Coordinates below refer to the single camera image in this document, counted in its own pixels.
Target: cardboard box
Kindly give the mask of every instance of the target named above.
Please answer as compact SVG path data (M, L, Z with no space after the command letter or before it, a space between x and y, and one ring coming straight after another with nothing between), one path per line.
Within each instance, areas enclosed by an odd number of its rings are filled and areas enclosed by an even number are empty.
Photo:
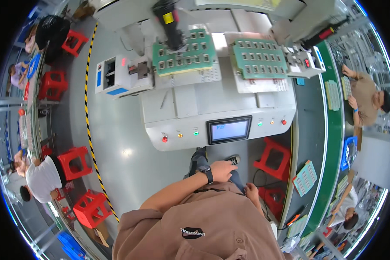
M88 1L84 1L81 5L75 10L73 13L73 18L83 20L87 16L93 15L95 12L95 8L93 6L89 6Z
M87 232L88 236L95 242L102 244L106 247L110 247L107 243L107 239L110 237L109 231L103 222L101 222L96 228L89 228L83 225L83 228Z

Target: jeans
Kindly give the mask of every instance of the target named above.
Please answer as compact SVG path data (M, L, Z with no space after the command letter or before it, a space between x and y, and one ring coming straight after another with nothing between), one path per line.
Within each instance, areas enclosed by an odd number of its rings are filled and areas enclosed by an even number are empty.
M207 151L205 148L199 148L191 158L191 164L189 165L189 172L183 177L184 179L195 174L195 171L201 166L209 166L207 160ZM244 185L241 182L240 175L236 170L231 171L232 176L229 178L244 194Z

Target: power cord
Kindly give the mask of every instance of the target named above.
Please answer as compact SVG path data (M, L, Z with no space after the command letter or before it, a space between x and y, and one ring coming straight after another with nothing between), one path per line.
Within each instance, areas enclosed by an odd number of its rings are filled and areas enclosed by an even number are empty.
M254 180L255 180L255 178L256 178L256 175L257 175L257 173L258 173L259 171L263 172L264 175L265 175L265 184L264 184L264 185L256 185L255 182L254 182ZM273 183L271 183L271 184L267 184L267 174L266 174L262 169L258 169L258 170L254 173L254 175L253 175L253 184L254 184L257 188L266 187L266 186L273 185L273 184L276 184L276 183L279 183L279 182L282 182L282 181L279 180L279 181L273 182ZM269 216L269 211L268 211L268 209L267 209L267 204L266 204L266 202L265 202L265 208L266 208L266 216Z

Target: white t-shirt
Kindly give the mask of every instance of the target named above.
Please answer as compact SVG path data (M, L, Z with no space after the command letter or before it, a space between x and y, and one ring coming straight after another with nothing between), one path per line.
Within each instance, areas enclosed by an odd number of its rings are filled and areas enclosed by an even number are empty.
M26 171L26 182L30 192L40 203L52 201L51 191L62 187L58 170L49 156L46 156L39 166L36 167L35 164L29 166Z
M19 80L23 74L23 72L21 71L21 62L15 65L15 70L16 73L10 77L10 82L12 85L17 86L18 88L23 90L24 86L26 85L26 78L19 84Z
M358 203L358 195L354 189L354 186L352 186L350 193L345 197L344 202L342 203L341 207L339 208L339 211L336 214L332 225L330 225L329 227L333 227L336 224L344 222L347 209L355 208L357 206L357 203Z

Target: sneaker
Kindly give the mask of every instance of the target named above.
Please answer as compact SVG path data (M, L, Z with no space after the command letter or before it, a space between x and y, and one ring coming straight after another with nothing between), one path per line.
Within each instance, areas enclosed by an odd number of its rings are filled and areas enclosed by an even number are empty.
M231 155L226 161L231 161L233 165L237 165L241 161L241 157L238 154Z

